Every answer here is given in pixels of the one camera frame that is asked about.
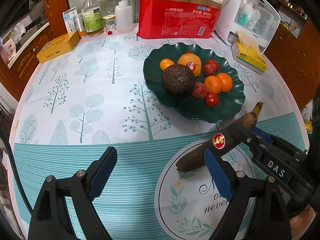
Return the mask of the orange mandarin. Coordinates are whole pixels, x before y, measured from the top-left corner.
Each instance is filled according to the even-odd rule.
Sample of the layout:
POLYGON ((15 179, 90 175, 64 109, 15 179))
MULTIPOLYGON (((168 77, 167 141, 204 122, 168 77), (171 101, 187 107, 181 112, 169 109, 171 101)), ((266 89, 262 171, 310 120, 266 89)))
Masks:
POLYGON ((203 83, 208 90, 208 93, 219 94, 221 92, 222 83, 219 77, 213 75, 208 76, 203 83))
POLYGON ((233 80, 227 73, 219 73, 216 75, 222 84, 221 92, 228 93, 233 87, 233 80))

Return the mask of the white blue carton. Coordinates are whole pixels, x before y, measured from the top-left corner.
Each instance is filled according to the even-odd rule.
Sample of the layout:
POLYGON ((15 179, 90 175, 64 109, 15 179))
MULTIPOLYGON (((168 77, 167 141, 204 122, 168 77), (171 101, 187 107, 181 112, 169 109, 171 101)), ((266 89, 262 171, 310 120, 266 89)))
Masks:
POLYGON ((76 7, 73 7, 73 8, 71 8, 67 11, 64 11, 62 13, 63 21, 65 23, 66 30, 68 33, 76 30, 73 17, 76 16, 77 14, 78 14, 78 12, 77 12, 76 7))

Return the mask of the small orange kumquat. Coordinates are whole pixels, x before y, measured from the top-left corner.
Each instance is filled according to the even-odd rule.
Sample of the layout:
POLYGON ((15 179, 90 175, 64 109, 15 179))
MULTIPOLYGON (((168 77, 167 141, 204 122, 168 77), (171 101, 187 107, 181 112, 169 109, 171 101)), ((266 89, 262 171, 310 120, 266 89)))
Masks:
POLYGON ((159 66, 160 66, 160 69, 161 69, 162 71, 164 71, 167 67, 169 67, 169 66, 171 66, 171 65, 173 65, 173 64, 174 64, 174 62, 173 62, 172 60, 170 60, 170 59, 163 59, 163 60, 160 62, 159 66))

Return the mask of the green label glass bottle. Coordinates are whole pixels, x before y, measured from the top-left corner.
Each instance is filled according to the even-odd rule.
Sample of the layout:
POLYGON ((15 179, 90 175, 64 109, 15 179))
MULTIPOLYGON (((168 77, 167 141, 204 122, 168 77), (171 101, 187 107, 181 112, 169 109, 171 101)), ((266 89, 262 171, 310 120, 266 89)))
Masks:
POLYGON ((101 7, 97 0, 85 0, 81 8, 88 36, 97 36, 104 31, 101 7))

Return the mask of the white floral plate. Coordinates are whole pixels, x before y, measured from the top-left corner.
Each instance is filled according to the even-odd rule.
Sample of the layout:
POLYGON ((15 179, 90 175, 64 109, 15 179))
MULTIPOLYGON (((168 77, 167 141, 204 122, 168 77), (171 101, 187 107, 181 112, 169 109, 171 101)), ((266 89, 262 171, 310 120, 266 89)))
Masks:
POLYGON ((157 182, 156 217, 173 239, 209 239, 229 204, 220 195, 207 167, 191 172, 177 170, 177 161, 203 143, 201 139, 179 150, 157 182))

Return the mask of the yellow cardboard box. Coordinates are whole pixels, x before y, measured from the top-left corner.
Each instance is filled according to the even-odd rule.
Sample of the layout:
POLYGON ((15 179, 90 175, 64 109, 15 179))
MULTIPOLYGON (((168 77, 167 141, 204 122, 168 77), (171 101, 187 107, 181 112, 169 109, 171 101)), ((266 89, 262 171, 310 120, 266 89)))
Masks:
POLYGON ((77 31, 71 31, 62 36, 59 36, 47 42, 40 52, 37 54, 37 59, 40 63, 45 63, 60 55, 72 51, 80 40, 77 31))

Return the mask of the red paper cup package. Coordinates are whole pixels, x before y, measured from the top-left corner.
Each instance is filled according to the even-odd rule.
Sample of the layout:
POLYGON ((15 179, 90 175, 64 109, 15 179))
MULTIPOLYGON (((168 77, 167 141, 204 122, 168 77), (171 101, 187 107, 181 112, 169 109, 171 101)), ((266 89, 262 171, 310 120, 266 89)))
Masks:
POLYGON ((137 35, 209 38, 228 0, 139 0, 137 35))

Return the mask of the small metal can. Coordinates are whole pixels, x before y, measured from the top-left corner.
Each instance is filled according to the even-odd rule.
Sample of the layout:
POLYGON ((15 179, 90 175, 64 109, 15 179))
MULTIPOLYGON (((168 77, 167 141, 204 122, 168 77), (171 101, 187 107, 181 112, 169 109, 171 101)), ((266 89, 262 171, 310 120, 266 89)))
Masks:
POLYGON ((87 33, 86 33, 85 26, 84 26, 84 22, 83 22, 83 18, 82 18, 82 13, 79 13, 79 14, 75 15, 75 16, 73 17, 73 21, 74 21, 76 30, 78 31, 79 37, 80 37, 80 38, 86 37, 86 36, 87 36, 87 33))

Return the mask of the dark brown avocado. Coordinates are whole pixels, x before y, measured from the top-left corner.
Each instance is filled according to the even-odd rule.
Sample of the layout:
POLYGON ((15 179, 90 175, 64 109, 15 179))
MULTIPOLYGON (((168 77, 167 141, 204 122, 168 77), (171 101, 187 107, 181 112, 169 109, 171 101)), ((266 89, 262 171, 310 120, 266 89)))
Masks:
POLYGON ((161 83, 166 92, 185 95, 194 89, 196 77, 188 67, 182 64, 173 64, 162 72, 161 83))

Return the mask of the red lychee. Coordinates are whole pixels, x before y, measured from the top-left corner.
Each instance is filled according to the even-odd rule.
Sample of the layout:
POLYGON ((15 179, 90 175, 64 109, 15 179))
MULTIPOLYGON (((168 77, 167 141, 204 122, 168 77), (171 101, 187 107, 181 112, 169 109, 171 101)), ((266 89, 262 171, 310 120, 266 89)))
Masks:
POLYGON ((206 77, 212 76, 212 75, 214 76, 216 71, 217 71, 217 67, 214 64, 208 63, 208 64, 205 64, 203 67, 203 73, 206 77))
POLYGON ((202 82, 197 82, 191 94, 196 99, 204 99, 208 94, 208 90, 202 82))

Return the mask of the small glass jar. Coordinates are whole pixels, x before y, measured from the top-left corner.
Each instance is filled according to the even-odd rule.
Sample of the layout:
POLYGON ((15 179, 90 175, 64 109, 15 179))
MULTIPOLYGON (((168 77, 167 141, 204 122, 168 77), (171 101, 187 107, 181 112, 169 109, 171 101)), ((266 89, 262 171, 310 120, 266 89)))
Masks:
POLYGON ((102 17, 104 29, 108 33, 109 31, 114 32, 117 29, 116 16, 115 14, 110 14, 102 17))

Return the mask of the overripe brown banana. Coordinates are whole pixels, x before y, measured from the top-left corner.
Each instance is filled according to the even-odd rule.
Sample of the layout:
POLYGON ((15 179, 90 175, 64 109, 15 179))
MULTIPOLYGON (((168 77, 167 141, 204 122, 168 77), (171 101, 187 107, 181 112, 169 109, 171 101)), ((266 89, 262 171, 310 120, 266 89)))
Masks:
POLYGON ((257 124, 258 116, 262 110, 263 104, 262 101, 259 101, 251 112, 246 113, 244 116, 213 135, 212 139, 209 139, 181 157, 176 163, 177 170, 180 172, 190 172, 203 167, 205 165, 204 152, 206 149, 217 152, 220 156, 223 156, 235 148, 235 146, 240 144, 240 140, 232 137, 231 131, 234 128, 240 127, 245 131, 252 131, 257 124))

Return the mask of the white squeeze bottle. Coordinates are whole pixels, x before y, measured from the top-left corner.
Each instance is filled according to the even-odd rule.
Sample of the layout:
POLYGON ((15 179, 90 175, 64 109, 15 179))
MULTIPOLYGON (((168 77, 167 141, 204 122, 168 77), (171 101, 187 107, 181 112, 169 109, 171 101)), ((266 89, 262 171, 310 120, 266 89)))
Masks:
POLYGON ((129 33, 133 30, 132 7, 126 0, 120 0, 115 7, 116 31, 118 33, 129 33))

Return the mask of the dark green scalloped plate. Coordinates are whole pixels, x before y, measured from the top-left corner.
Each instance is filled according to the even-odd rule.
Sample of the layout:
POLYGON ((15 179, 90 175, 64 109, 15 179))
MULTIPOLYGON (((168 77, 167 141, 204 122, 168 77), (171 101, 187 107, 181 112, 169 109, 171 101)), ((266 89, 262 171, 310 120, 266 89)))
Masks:
POLYGON ((161 48, 152 50, 144 61, 143 74, 146 86, 155 94, 158 101, 189 120, 216 123, 231 119, 240 113, 245 102, 244 84, 239 79, 236 69, 231 67, 225 58, 219 57, 212 50, 203 49, 196 44, 187 45, 178 42, 174 45, 165 44, 161 48), (206 77, 203 72, 200 72, 198 77, 183 74, 181 84, 178 83, 176 77, 167 77, 162 82, 163 71, 160 68, 160 62, 163 59, 170 59, 178 64, 179 58, 186 52, 198 56, 202 66, 209 59, 215 60, 220 67, 218 73, 226 73, 231 77, 233 81, 231 90, 218 94, 219 103, 216 106, 210 107, 203 99, 197 99, 191 94, 191 89, 195 83, 205 80, 206 77))

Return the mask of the large yellow orange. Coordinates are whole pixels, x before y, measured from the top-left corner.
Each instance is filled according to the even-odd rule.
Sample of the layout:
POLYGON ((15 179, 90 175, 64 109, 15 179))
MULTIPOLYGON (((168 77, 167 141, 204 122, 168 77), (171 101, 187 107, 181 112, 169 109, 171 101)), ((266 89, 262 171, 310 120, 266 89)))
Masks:
POLYGON ((202 63, 201 59, 193 53, 185 53, 178 59, 178 64, 188 67, 195 77, 200 76, 202 63))

